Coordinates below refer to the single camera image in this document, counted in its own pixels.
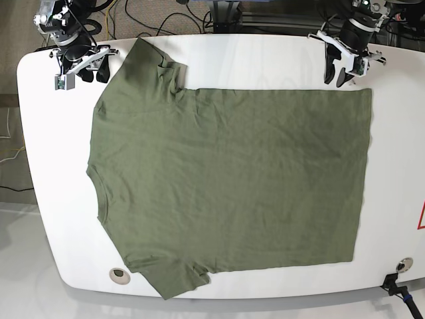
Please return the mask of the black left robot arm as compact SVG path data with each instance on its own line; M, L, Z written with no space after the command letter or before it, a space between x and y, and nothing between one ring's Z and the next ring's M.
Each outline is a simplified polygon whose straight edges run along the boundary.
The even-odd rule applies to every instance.
M335 14L324 17L323 24L309 38L325 45L323 81L337 77L342 87L355 77L364 77L373 61L383 65L386 58L368 45L382 29L388 34L411 41L424 41L423 1L326 1Z

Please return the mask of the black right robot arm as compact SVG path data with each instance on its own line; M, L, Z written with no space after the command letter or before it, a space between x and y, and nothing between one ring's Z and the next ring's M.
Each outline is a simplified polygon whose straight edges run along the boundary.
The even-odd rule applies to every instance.
M41 1L33 22L39 33L56 45L49 47L49 57L55 58L59 66L54 76L56 90L73 89L76 77L84 82L109 81L109 57L118 54L118 50L96 42L94 36L102 31L102 26L89 16L109 8L112 3Z

